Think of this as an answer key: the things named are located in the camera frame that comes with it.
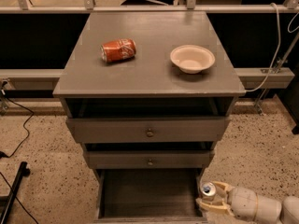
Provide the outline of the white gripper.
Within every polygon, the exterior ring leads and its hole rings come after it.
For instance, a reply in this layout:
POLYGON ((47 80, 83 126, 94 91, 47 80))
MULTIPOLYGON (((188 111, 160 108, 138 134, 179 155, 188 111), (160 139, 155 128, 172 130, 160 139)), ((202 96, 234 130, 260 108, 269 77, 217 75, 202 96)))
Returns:
POLYGON ((216 187, 216 193, 227 198, 227 203, 223 200, 211 202, 201 198, 196 199, 199 208, 204 211, 213 212, 220 215, 234 216, 237 219, 253 221, 257 213, 257 194, 251 190, 242 187, 236 187, 220 182, 213 181, 216 187))

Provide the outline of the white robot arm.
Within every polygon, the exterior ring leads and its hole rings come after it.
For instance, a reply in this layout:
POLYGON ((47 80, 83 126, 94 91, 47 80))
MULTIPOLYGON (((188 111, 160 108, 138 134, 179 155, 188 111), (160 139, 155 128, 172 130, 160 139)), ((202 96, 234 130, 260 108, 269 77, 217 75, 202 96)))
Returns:
POLYGON ((299 224, 299 198, 270 199, 243 187, 211 181, 201 183, 196 199, 203 211, 257 224, 299 224))

